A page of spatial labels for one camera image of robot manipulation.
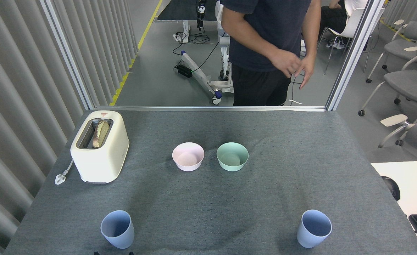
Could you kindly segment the person's right hand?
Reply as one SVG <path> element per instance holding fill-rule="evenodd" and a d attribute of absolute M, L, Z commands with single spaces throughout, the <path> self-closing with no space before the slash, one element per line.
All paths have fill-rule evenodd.
<path fill-rule="evenodd" d="M 301 60 L 289 51 L 274 49 L 267 58 L 287 78 L 290 78 L 294 74 L 299 74 L 303 70 Z"/>

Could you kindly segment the person's left hand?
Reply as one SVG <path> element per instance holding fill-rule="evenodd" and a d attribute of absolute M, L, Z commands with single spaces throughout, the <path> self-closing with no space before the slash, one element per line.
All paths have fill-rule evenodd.
<path fill-rule="evenodd" d="M 304 72 L 304 79 L 301 82 L 299 89 L 303 89 L 303 87 L 309 82 L 310 78 L 312 77 L 314 73 L 316 57 L 316 53 L 306 53 L 305 57 L 301 60 L 298 69 L 293 74 L 293 76 L 296 78 L 301 72 Z"/>

